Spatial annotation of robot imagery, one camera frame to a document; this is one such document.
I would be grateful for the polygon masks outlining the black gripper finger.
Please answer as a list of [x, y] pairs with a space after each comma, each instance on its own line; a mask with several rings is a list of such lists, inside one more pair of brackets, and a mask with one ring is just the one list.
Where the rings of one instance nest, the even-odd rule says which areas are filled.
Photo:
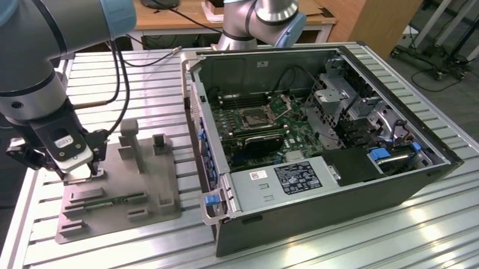
[[48, 171], [54, 171], [60, 180], [64, 180], [66, 173], [60, 171], [59, 166], [44, 147], [35, 149], [26, 143], [24, 139], [12, 139], [6, 153], [26, 167], [34, 170], [44, 168]]
[[84, 136], [88, 148], [94, 151], [94, 160], [88, 162], [92, 177], [98, 175], [99, 163], [106, 160], [108, 136], [106, 129], [88, 132]]

